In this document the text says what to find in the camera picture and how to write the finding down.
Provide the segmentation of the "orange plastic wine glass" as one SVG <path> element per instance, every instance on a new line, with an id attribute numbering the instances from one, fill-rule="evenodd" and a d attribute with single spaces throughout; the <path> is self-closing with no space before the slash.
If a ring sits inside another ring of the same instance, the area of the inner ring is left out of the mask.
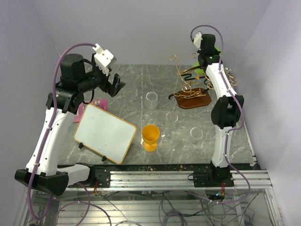
<path id="1" fill-rule="evenodd" d="M 149 124 L 142 129 L 143 147 L 148 152 L 153 152 L 157 148 L 157 141 L 160 136 L 159 128 Z"/>

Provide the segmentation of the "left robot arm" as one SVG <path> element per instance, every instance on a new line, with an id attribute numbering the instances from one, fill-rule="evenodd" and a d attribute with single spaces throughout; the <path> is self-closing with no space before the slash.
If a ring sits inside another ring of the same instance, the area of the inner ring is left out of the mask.
<path id="1" fill-rule="evenodd" d="M 96 181 L 95 169 L 86 163 L 59 169 L 58 157 L 66 132 L 84 102 L 84 93 L 100 88 L 114 97 L 125 86 L 118 74 L 109 82 L 111 68 L 116 62 L 112 54 L 93 53 L 91 60 L 80 54 L 67 54 L 59 64 L 60 81 L 50 91 L 46 117 L 36 149 L 24 169 L 15 172 L 21 184 L 51 195 L 60 196 L 66 187 L 80 182 L 91 187 Z"/>

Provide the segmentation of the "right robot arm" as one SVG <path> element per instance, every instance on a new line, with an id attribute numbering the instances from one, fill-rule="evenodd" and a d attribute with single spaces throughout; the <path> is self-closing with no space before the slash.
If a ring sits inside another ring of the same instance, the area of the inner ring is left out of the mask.
<path id="1" fill-rule="evenodd" d="M 217 168 L 227 168 L 230 164 L 228 160 L 230 142 L 241 116 L 244 98 L 233 89 L 224 70 L 221 52 L 215 47 L 215 41 L 213 34 L 198 32 L 193 43 L 198 48 L 199 66 L 212 84 L 217 97 L 211 111 L 211 120 L 216 131 L 211 162 Z"/>

